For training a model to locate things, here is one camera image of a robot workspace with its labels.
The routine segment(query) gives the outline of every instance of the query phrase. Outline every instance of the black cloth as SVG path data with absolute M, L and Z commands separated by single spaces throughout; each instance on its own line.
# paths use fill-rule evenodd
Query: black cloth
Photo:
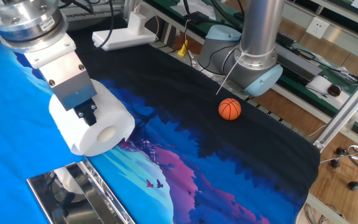
M 91 78 L 113 79 L 120 88 L 145 99 L 148 106 L 167 112 L 161 118 L 165 122 L 177 121 L 182 129 L 198 130 L 199 157 L 216 153 L 222 160 L 235 159 L 242 164 L 239 172 L 259 167 L 254 175 L 275 182 L 277 190 L 306 199 L 320 158 L 312 144 L 225 89 L 215 96 L 217 83 L 150 45 L 92 52 L 91 32 L 105 29 L 106 24 L 101 24 L 70 33 Z M 235 121 L 223 120 L 218 113 L 226 98 L 236 98 L 241 104 L 242 113 Z

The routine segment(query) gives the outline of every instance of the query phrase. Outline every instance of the small ball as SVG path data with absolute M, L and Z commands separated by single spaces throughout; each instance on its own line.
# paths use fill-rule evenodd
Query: small ball
M 237 100 L 227 98 L 219 105 L 219 114 L 228 121 L 237 119 L 241 114 L 241 105 Z

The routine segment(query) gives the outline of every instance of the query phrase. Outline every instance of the wall socket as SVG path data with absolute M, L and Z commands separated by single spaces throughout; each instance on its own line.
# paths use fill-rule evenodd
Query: wall socket
M 321 39 L 323 37 L 324 33 L 327 31 L 328 27 L 329 27 L 328 22 L 323 21 L 323 20 L 319 19 L 318 17 L 315 17 L 311 21 L 306 32 Z

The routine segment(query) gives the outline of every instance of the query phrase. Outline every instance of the cable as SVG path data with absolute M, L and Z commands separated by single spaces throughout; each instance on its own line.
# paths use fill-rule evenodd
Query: cable
M 326 65 L 326 64 L 324 64 L 324 63 L 322 63 L 322 62 L 319 62 L 318 60 L 315 59 L 316 56 L 315 56 L 313 53 L 311 53 L 311 52 L 309 52 L 309 51 L 307 51 L 307 50 L 303 50 L 303 49 L 295 49 L 295 50 L 297 50 L 300 54 L 301 54 L 301 52 L 308 53 L 308 54 L 310 54 L 312 57 L 309 57 L 309 56 L 307 56 L 307 55 L 305 55 L 305 54 L 301 54 L 301 55 L 302 55 L 303 57 L 306 56 L 307 59 L 312 60 L 312 61 L 314 61 L 314 62 L 316 62 L 316 63 L 319 63 L 320 65 L 322 65 L 322 66 L 324 66 L 324 67 L 326 67 L 326 68 L 328 68 L 328 69 L 331 69 L 332 71 L 342 73 L 342 71 L 340 71 L 340 70 L 338 70 L 338 69 L 332 68 L 332 67 L 330 67 L 330 66 L 328 66 L 328 65 Z
M 237 30 L 242 30 L 242 26 L 238 24 L 235 20 L 231 19 L 229 16 L 226 15 L 222 7 L 216 2 L 216 0 L 211 0 L 212 5 L 215 7 L 215 9 L 220 13 L 220 15 L 223 16 L 225 20 L 233 24 Z
M 309 88 L 309 87 L 305 87 L 305 88 L 307 88 L 308 90 L 313 90 L 313 91 L 315 91 L 316 93 L 319 93 L 319 94 L 321 94 L 321 95 L 323 95 L 323 96 L 329 95 L 329 93 L 321 93 L 321 92 L 319 92 L 319 91 L 317 91 L 317 90 L 314 90 L 314 89 L 312 89 L 312 88 Z
M 356 155 L 358 154 L 358 152 L 356 153 L 352 153 L 352 154 L 348 154 L 348 155 L 345 155 L 345 156 L 339 156 L 339 157 L 335 157 L 335 158 L 332 158 L 332 159 L 327 159 L 325 161 L 321 161 L 320 164 L 324 163 L 324 162 L 329 162 L 331 160 L 336 160 L 336 159 L 342 159 L 342 158 L 345 158 L 345 157 L 348 157 L 348 156 L 353 156 L 353 155 Z
M 308 217 L 308 221 L 310 224 L 317 224 L 317 221 L 314 218 L 314 215 L 311 211 L 311 207 L 308 203 L 305 204 L 305 213 L 306 213 L 306 216 Z
M 114 9 L 112 6 L 112 0 L 109 0 L 109 5 L 110 5 L 110 11 L 111 11 L 111 24 L 110 24 L 109 34 L 107 35 L 106 40 L 104 40 L 103 43 L 101 43 L 96 49 L 94 49 L 94 51 L 99 50 L 107 43 L 107 41 L 109 41 L 111 33 L 112 33 L 112 29 L 114 27 Z
M 314 134 L 316 134 L 318 131 L 320 131 L 321 128 L 323 128 L 323 127 L 325 127 L 325 126 L 327 126 L 327 124 L 324 124 L 323 126 L 321 126 L 320 128 L 318 128 L 317 131 L 311 133 L 311 134 L 309 135 L 309 137 L 312 137 Z
M 90 0 L 85 0 L 85 1 L 89 4 L 97 4 L 97 3 L 101 2 L 102 0 L 97 0 L 96 2 L 91 2 Z
M 226 55 L 226 58 L 224 58 L 224 62 L 222 64 L 222 73 L 224 74 L 224 66 L 226 65 L 227 60 L 229 59 L 230 55 L 234 52 L 236 48 L 231 49 L 231 51 Z
M 241 59 L 242 56 L 243 56 L 243 53 L 241 53 L 241 55 L 239 56 L 239 58 L 236 60 L 235 64 L 234 64 L 233 67 L 230 69 L 230 72 L 226 75 L 226 78 L 223 80 L 222 85 L 219 87 L 219 89 L 218 89 L 218 91 L 216 92 L 215 95 L 217 95 L 217 94 L 221 91 L 223 85 L 226 83 L 226 80 L 229 78 L 229 75 L 231 74 L 231 72 L 233 72 L 234 68 L 235 68 L 236 65 L 239 63 L 239 61 L 240 61 L 240 59 Z
M 148 4 L 146 4 L 146 3 L 144 3 L 144 2 L 140 2 L 140 3 L 136 6 L 136 8 L 135 8 L 135 12 L 136 12 L 136 13 L 139 12 L 139 10 L 140 10 L 139 6 L 140 6 L 141 4 L 144 5 L 144 6 L 146 6 L 146 8 L 148 8 L 148 7 L 147 7 Z M 152 9 L 151 11 L 154 13 L 155 20 L 157 20 L 157 31 L 155 32 L 155 37 L 157 38 L 157 40 L 160 40 L 159 37 L 158 37 L 158 32 L 160 31 L 160 22 L 158 21 L 157 13 L 155 13 L 155 11 L 154 11 L 153 9 Z
M 187 54 L 189 55 L 189 59 L 190 59 L 190 66 L 192 67 L 192 62 L 191 62 L 191 57 L 190 57 L 190 53 L 189 53 L 189 50 L 187 49 L 187 46 L 186 46 L 186 32 L 187 32 L 187 23 L 188 22 L 190 22 L 190 20 L 188 19 L 187 21 L 186 21 L 186 24 L 185 24 L 185 31 L 184 31 L 184 33 L 183 33 L 183 35 L 185 36 L 185 43 L 184 43 L 184 45 L 185 45 L 185 48 L 186 48 L 186 51 L 187 51 Z
M 237 45 L 238 45 L 238 44 L 236 43 L 236 44 L 233 45 L 233 46 L 223 47 L 223 48 L 221 48 L 221 49 L 219 49 L 219 50 L 214 51 L 214 52 L 211 54 L 211 56 L 209 56 L 209 62 L 208 62 L 208 64 L 207 64 L 207 66 L 206 66 L 205 68 L 203 67 L 203 69 L 201 70 L 201 72 L 202 72 L 203 70 L 207 70 L 207 68 L 208 68 L 209 65 L 211 64 L 212 56 L 213 56 L 215 53 L 218 53 L 218 52 L 220 52 L 221 50 L 226 49 L 226 48 L 229 48 L 229 47 L 236 47 Z
M 240 9 L 241 9 L 241 13 L 242 13 L 242 17 L 246 16 L 244 13 L 244 9 L 242 8 L 242 4 L 240 0 L 237 0 L 237 2 L 239 3 Z

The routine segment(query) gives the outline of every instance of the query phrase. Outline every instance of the white device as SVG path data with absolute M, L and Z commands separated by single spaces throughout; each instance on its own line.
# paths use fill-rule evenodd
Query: white device
M 315 17 L 311 21 L 306 32 L 321 39 L 323 37 L 324 33 L 327 31 L 328 27 L 329 27 L 328 22 L 326 22 L 318 17 Z
M 103 45 L 103 50 L 122 49 L 136 45 L 150 44 L 155 41 L 156 35 L 144 27 L 146 17 L 131 12 L 128 28 L 114 29 L 109 40 Z M 109 34 L 108 30 L 93 32 L 92 40 L 95 46 L 102 44 Z

